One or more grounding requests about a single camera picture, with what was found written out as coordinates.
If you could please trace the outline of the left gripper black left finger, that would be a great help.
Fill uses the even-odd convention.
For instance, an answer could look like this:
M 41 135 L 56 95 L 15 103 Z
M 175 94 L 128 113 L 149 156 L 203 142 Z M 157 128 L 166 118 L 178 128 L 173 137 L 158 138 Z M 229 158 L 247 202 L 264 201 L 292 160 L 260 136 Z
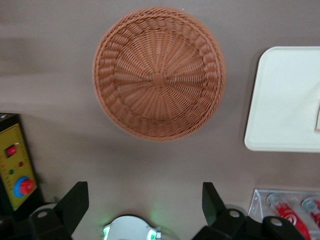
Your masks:
M 79 181 L 54 207 L 45 205 L 29 217 L 32 239 L 71 240 L 88 208 L 88 183 Z

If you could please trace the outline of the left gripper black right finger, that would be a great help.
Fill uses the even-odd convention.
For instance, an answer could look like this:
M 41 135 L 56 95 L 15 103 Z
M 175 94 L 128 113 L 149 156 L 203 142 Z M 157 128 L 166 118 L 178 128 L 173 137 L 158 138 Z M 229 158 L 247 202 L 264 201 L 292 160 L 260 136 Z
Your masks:
M 207 222 L 196 240 L 241 240 L 246 216 L 235 208 L 227 208 L 211 182 L 202 185 L 202 211 Z

